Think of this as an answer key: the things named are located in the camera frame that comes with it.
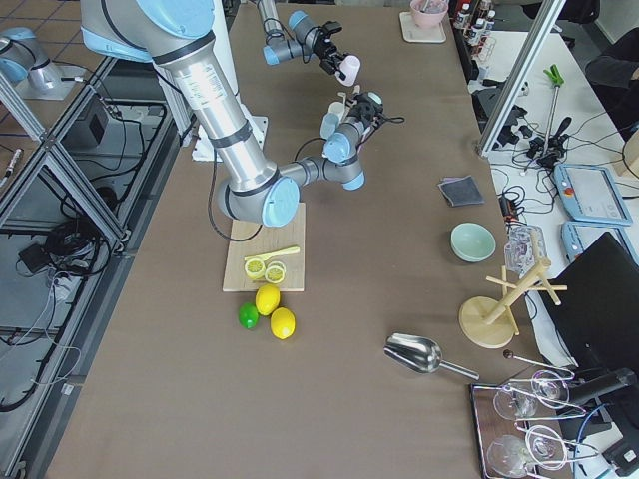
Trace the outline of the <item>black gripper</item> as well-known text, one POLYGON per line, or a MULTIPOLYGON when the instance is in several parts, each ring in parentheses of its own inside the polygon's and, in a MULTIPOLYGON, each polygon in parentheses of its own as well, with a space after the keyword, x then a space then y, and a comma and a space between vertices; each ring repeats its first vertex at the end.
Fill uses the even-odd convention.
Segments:
POLYGON ((348 52, 340 52, 331 36, 341 30, 340 23, 327 21, 323 25, 315 27, 313 39, 313 53, 320 59, 320 67, 338 80, 345 79, 345 73, 340 69, 340 63, 348 56, 348 52))
POLYGON ((383 101, 375 92, 363 92, 355 94, 350 100, 348 116, 367 129, 373 121, 383 113, 383 101))

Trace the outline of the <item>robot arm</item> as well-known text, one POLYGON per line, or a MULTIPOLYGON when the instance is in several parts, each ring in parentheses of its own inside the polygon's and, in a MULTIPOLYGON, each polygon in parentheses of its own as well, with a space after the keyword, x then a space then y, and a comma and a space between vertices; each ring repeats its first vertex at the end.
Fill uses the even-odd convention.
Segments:
POLYGON ((286 28, 280 20, 275 1, 254 1, 265 32, 264 57, 268 65, 301 58, 305 63, 312 58, 319 66, 345 86, 353 86, 360 69, 360 60, 342 52, 332 36, 342 31, 336 21, 317 24, 305 11, 297 10, 289 18, 286 28))
POLYGON ((216 1, 84 1, 82 34, 92 51, 153 63, 176 82, 230 172, 218 193, 230 218, 282 227, 295 216, 301 187, 338 182, 346 190, 365 180, 358 149, 385 122, 374 92, 354 95, 330 131, 319 158, 283 167, 267 159, 215 53, 216 1))

